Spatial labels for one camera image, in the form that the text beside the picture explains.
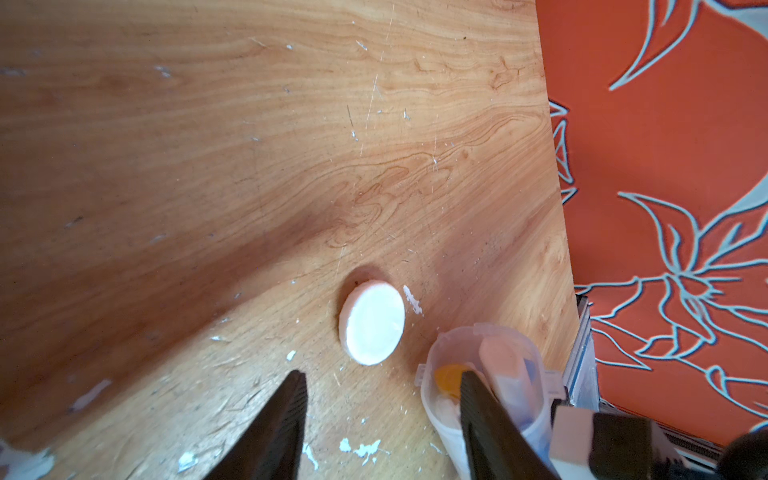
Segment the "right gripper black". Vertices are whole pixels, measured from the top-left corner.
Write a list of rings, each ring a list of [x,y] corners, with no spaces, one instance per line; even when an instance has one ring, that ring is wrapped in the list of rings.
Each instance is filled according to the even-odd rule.
[[[701,471],[652,420],[559,406],[549,457],[561,479],[765,479],[767,433],[737,438]]]

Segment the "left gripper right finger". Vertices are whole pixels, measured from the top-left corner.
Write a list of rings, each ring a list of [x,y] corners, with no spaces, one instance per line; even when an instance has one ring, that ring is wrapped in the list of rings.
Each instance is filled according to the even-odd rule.
[[[471,479],[557,479],[471,370],[462,373],[460,421]]]

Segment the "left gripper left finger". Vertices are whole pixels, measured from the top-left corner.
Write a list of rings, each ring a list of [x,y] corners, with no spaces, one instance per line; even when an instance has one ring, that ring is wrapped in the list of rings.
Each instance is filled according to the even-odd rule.
[[[308,408],[306,375],[291,371],[208,479],[298,478]]]

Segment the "pink item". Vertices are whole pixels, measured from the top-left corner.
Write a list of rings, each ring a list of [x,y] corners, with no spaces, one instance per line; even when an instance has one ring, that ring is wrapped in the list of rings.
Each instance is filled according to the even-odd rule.
[[[479,348],[485,375],[494,395],[520,429],[534,422],[539,401],[523,349],[507,337],[485,337]]]

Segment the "white bottle gold cap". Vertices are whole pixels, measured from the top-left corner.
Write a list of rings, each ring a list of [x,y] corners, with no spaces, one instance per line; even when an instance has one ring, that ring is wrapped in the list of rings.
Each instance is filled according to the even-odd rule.
[[[462,375],[471,371],[466,364],[447,364],[438,367],[434,372],[434,381],[439,393],[452,400],[459,401],[461,396]]]

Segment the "clear plastic cup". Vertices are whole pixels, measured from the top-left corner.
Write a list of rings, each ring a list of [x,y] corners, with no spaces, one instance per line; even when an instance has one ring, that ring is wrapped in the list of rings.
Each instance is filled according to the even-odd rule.
[[[553,469],[553,397],[541,355],[517,330],[481,323],[440,334],[416,374],[423,406],[458,476],[470,477],[459,410],[461,374],[466,370],[478,374],[532,450]]]

